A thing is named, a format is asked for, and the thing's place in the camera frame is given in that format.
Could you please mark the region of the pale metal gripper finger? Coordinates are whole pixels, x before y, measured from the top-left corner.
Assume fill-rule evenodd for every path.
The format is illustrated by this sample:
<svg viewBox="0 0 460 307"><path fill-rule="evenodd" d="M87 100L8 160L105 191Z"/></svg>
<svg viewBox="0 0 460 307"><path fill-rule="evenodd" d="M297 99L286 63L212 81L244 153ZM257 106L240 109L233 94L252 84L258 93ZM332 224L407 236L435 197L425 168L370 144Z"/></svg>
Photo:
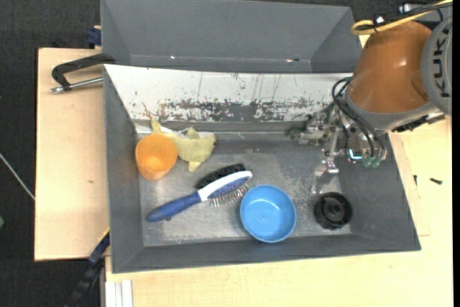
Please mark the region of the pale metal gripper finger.
<svg viewBox="0 0 460 307"><path fill-rule="evenodd" d="M287 136L300 145L319 145L327 142L335 126L322 119L311 118L301 127L291 127L287 130Z"/></svg>
<svg viewBox="0 0 460 307"><path fill-rule="evenodd" d="M313 194L324 193L326 189L335 188L339 179L339 167L335 157L321 158L313 167Z"/></svg>

